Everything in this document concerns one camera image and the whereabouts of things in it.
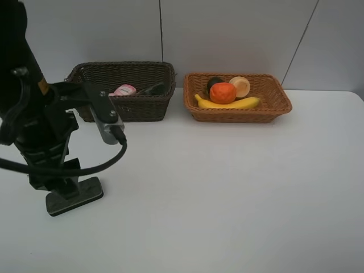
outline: black object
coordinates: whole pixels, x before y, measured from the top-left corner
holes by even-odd
[[[97,178],[78,182],[116,163],[126,151],[123,124],[107,93],[90,83],[48,84],[27,44],[27,17],[18,0],[0,1],[0,144],[12,143],[28,166],[0,159],[0,168],[29,173],[30,184],[47,196],[48,212],[55,216],[101,198]],[[90,106],[100,133],[116,138],[123,148],[110,161],[81,169],[78,159],[65,162],[71,133],[78,129],[66,110]]]
[[[213,77],[211,78],[207,83],[207,93],[210,95],[210,89],[214,84],[218,84],[219,82],[224,82],[223,79],[219,77]]]
[[[137,95],[163,96],[165,94],[167,94],[166,85],[163,82],[160,82],[152,87],[138,92]]]

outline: orange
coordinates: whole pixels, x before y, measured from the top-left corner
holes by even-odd
[[[237,97],[237,88],[228,82],[219,82],[210,89],[210,99],[216,104],[230,104]]]

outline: yellow fruit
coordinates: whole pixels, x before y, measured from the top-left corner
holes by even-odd
[[[198,94],[195,95],[195,98],[198,102],[198,106],[202,109],[252,109],[255,108],[260,102],[260,98],[250,97],[245,98],[244,100],[234,101],[230,104],[215,104],[214,102],[204,100]]]

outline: basket rim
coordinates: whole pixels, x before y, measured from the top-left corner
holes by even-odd
[[[192,76],[232,76],[232,77],[245,77],[245,76],[260,76],[260,77],[267,77],[267,78],[271,78],[275,81],[275,84],[278,86],[278,89],[281,93],[281,95],[283,96],[284,100],[287,103],[287,107],[285,108],[269,108],[269,109],[215,109],[215,108],[208,108],[208,109],[201,109],[199,107],[195,107],[189,104],[189,96],[190,96],[190,92],[189,92],[189,85],[188,85],[188,79]],[[283,114],[287,114],[290,111],[292,111],[292,103],[289,100],[289,98],[287,97],[287,94],[285,93],[283,87],[281,86],[281,84],[279,83],[278,79],[276,77],[274,77],[271,74],[266,74],[266,73],[220,73],[220,72],[192,72],[189,73],[185,76],[184,79],[184,88],[183,88],[183,92],[184,92],[184,105],[187,108],[187,110],[189,110],[191,113],[203,113],[203,114],[214,114],[214,113],[219,113],[219,114],[224,114],[224,113],[236,113],[236,114],[276,114],[276,115],[283,115]]]
[[[169,101],[176,89],[176,72],[171,63],[165,61],[91,61],[86,63],[77,64],[71,71],[71,73],[64,79],[65,82],[72,82],[72,79],[79,72],[82,67],[86,65],[90,66],[102,66],[102,65],[161,65],[167,67],[171,75],[171,88],[165,96],[148,96],[148,95],[131,95],[131,96],[115,96],[114,100],[120,101],[153,101],[153,102],[165,102]]]

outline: black cable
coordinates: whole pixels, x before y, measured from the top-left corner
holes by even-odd
[[[109,161],[101,164],[99,166],[95,166],[92,168],[86,169],[54,169],[54,168],[42,168],[42,167],[34,167],[28,166],[24,164],[20,164],[17,162],[12,162],[6,159],[0,158],[0,168],[7,169],[9,171],[27,173],[29,175],[34,176],[51,176],[51,177],[76,177],[76,176],[85,176],[92,175],[97,172],[101,172],[112,165],[114,165],[117,161],[119,161],[125,154],[127,149],[126,137],[124,132],[118,126],[111,127],[110,131],[113,133],[115,138],[122,145],[120,152],[110,159]]]

